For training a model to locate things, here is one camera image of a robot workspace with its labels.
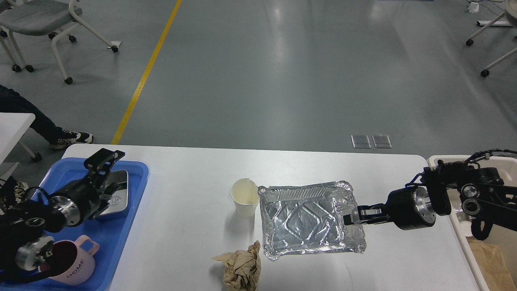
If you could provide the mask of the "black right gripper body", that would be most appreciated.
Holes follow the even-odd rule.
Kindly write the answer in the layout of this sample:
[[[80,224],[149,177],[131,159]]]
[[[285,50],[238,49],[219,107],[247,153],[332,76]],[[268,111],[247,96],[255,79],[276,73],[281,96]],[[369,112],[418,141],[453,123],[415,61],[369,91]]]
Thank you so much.
[[[432,227],[436,222],[429,194],[418,186],[392,191],[386,201],[386,214],[401,230]]]

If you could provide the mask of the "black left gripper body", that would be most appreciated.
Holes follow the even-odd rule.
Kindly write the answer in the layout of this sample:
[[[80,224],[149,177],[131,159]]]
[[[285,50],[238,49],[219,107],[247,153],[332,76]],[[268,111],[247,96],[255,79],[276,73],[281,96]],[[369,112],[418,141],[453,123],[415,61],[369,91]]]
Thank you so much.
[[[76,227],[98,210],[101,193],[88,179],[73,180],[50,195],[48,204],[64,215],[66,226]]]

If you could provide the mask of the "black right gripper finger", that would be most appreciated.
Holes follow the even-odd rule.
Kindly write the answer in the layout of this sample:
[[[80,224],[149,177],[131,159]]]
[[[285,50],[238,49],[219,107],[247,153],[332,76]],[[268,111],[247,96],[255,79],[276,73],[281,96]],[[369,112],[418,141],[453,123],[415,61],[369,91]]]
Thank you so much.
[[[384,224],[389,223],[390,219],[386,215],[375,214],[375,215],[359,215],[359,214],[347,214],[343,216],[344,225],[360,225],[360,224]]]
[[[384,203],[377,203],[371,206],[357,206],[352,214],[357,217],[378,217],[384,215]]]

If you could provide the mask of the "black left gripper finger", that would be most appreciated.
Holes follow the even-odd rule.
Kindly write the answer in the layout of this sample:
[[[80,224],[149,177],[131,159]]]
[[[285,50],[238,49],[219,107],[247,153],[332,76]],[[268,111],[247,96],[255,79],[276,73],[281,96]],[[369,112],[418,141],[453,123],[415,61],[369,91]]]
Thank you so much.
[[[126,153],[120,150],[99,149],[84,161],[84,167],[87,169],[86,176],[89,178],[106,177],[114,164],[125,155]]]
[[[99,199],[100,207],[107,207],[113,203],[113,195],[120,191],[127,189],[127,182],[111,182],[110,184],[104,184],[99,188]]]

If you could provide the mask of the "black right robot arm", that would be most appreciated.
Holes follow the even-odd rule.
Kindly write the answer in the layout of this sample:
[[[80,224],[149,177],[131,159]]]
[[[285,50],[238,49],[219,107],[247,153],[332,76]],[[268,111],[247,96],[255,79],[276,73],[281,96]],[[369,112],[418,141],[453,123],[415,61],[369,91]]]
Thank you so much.
[[[432,227],[436,216],[451,213],[447,191],[455,189],[463,211],[473,218],[471,233],[485,240],[493,225],[515,231],[517,228],[516,187],[506,186],[495,167],[481,167],[495,152],[512,150],[491,149],[476,152],[465,160],[445,162],[425,167],[404,188],[388,195],[386,203],[357,206],[343,217],[344,225],[394,223],[401,230]]]

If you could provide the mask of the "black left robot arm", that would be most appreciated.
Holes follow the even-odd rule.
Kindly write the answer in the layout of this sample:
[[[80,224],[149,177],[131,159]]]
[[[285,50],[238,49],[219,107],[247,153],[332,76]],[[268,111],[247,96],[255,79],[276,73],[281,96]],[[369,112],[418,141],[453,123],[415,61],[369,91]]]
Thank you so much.
[[[54,240],[47,232],[58,233],[96,219],[109,207],[120,189],[107,184],[111,168],[124,157],[120,150],[102,148],[87,158],[87,174],[65,184],[53,194],[41,189],[47,203],[26,200],[1,216],[1,281],[31,283],[65,271],[53,251]]]

